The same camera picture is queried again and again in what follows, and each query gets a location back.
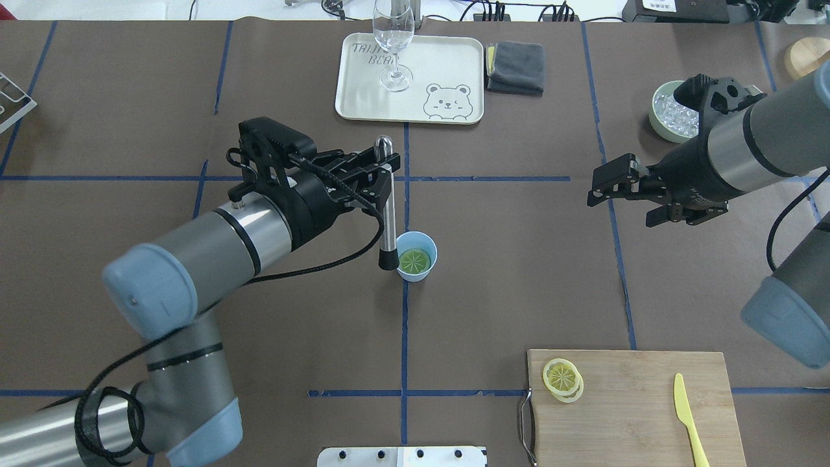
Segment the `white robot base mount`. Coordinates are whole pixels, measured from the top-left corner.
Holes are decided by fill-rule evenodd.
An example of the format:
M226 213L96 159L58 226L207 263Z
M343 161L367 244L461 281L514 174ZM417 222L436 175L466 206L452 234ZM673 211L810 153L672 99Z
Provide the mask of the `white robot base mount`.
M321 450L317 466L487 466L485 447L374 446Z

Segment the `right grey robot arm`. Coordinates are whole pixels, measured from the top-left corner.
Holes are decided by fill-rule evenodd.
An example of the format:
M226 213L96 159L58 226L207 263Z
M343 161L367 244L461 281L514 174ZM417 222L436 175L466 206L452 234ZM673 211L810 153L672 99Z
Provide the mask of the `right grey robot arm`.
M770 221L770 272L741 311L743 322L810 369L828 367L828 214L784 258L776 241L785 219L828 185L828 65L774 93L752 91L732 77L699 74L679 83L675 100L698 115L698 130L658 162L626 153L594 169L587 204L647 200L649 227L691 226L728 213L735 199L813 174L792 190Z

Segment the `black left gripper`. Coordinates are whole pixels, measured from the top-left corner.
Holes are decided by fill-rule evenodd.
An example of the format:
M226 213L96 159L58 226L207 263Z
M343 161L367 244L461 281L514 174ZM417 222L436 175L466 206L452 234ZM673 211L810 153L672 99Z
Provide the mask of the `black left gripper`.
M272 177L272 200L287 221L293 250L329 230L344 213L361 208L371 215L361 199L382 215L392 192L392 172L401 167L400 154L374 147L350 153L320 152L311 158L311 163L335 175L358 198L338 188L337 193L342 195L342 203L338 203L329 196L328 187L317 175L307 171L294 171L290 175L278 172ZM378 172L386 165L391 172Z

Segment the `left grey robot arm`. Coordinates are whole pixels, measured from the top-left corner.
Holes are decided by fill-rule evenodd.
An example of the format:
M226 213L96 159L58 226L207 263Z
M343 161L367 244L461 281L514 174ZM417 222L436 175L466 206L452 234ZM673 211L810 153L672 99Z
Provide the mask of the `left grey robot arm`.
M143 345L95 376L79 395L2 425L3 466L125 466L164 453L172 466L204 466L239 446L239 400L214 309L313 239L341 213L379 222L381 266L397 266L394 171L388 137L344 154L258 143L226 152L243 172L229 202L110 263L102 278Z

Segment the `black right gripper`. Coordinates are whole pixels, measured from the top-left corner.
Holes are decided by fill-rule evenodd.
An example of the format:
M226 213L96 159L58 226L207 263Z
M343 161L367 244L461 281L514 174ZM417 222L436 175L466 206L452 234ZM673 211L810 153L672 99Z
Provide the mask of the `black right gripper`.
M694 137L647 167L635 154L623 154L593 171L587 206L605 200L656 199L654 178L665 187L660 207L646 214L646 227L684 221L698 225L729 212L730 188L715 172L706 140Z

